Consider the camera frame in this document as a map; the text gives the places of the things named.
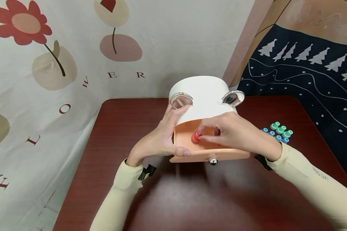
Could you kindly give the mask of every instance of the red flower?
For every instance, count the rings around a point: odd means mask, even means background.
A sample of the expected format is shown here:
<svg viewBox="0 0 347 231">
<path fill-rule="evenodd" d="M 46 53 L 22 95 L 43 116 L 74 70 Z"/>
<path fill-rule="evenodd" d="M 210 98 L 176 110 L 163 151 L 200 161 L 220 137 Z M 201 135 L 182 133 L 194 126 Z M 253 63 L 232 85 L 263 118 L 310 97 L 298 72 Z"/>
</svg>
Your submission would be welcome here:
<svg viewBox="0 0 347 231">
<path fill-rule="evenodd" d="M 17 0 L 7 0 L 6 6 L 8 9 L 0 7 L 1 38 L 13 36 L 18 45 L 28 45 L 32 41 L 46 43 L 44 35 L 51 35 L 52 31 L 37 3 L 30 1 L 28 10 Z"/>
</svg>

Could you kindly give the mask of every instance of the red peg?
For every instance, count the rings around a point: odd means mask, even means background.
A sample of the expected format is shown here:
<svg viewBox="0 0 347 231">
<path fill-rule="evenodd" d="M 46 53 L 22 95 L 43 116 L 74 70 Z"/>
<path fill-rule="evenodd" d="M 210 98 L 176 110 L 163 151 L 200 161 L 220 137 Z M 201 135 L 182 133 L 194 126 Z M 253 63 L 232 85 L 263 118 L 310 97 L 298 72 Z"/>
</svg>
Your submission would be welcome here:
<svg viewBox="0 0 347 231">
<path fill-rule="evenodd" d="M 202 135 L 198 135 L 198 132 L 194 132 L 193 135 L 191 135 L 191 142 L 192 143 L 199 143 L 199 137 Z"/>
</svg>

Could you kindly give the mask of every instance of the metal knob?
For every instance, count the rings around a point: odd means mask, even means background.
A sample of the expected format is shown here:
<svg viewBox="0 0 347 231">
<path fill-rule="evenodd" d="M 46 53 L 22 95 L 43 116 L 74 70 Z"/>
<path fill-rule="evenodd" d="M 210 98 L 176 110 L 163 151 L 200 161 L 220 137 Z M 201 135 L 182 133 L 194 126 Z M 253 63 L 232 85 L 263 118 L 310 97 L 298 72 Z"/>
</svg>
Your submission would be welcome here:
<svg viewBox="0 0 347 231">
<path fill-rule="evenodd" d="M 211 157 L 208 161 L 208 163 L 210 163 L 210 165 L 217 165 L 218 160 L 216 157 Z"/>
</svg>

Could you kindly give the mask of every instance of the dark red table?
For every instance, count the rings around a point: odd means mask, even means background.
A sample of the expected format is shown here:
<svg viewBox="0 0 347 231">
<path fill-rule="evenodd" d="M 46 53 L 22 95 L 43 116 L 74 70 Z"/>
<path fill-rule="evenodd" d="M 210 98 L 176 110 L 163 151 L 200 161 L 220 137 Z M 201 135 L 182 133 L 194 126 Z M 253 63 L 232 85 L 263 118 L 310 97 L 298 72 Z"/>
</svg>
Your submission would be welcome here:
<svg viewBox="0 0 347 231">
<path fill-rule="evenodd" d="M 154 129 L 167 99 L 110 99 L 103 103 L 54 231 L 89 230 L 132 146 Z M 290 145 L 347 187 L 347 175 L 300 103 L 292 97 L 246 97 L 239 114 L 262 129 L 279 121 L 294 131 Z M 254 158 L 172 164 L 143 182 L 125 230 L 333 230 L 289 182 Z"/>
</svg>

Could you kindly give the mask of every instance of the green peg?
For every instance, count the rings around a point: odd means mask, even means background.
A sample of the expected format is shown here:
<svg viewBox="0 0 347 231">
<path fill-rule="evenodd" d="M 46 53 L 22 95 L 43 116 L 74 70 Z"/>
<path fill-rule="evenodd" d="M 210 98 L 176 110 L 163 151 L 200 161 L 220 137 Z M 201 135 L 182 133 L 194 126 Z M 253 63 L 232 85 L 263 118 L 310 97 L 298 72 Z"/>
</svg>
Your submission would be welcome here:
<svg viewBox="0 0 347 231">
<path fill-rule="evenodd" d="M 287 127 L 286 126 L 281 126 L 281 127 L 278 127 L 277 129 L 276 129 L 276 133 L 277 134 L 283 134 L 283 132 L 285 131 L 287 129 Z"/>
<path fill-rule="evenodd" d="M 279 126 L 280 126 L 280 123 L 276 121 L 275 123 L 270 125 L 270 128 L 272 130 L 276 130 Z"/>
<path fill-rule="evenodd" d="M 283 132 L 283 134 L 281 135 L 283 138 L 289 138 L 291 136 L 291 134 L 293 134 L 292 130 L 288 130 L 286 132 Z"/>
</svg>

